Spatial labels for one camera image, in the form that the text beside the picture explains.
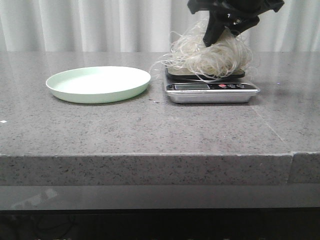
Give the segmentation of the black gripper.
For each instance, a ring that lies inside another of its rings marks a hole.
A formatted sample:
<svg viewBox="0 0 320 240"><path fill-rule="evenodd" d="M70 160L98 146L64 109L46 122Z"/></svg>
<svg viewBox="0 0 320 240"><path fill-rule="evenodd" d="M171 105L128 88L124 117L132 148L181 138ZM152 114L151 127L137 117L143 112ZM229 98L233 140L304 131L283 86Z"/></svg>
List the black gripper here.
<svg viewBox="0 0 320 240"><path fill-rule="evenodd" d="M259 15L278 12L283 0L190 0L187 6L192 14L208 11L208 25L203 37L206 47L215 44L227 27L234 36L256 26Z"/></svg>

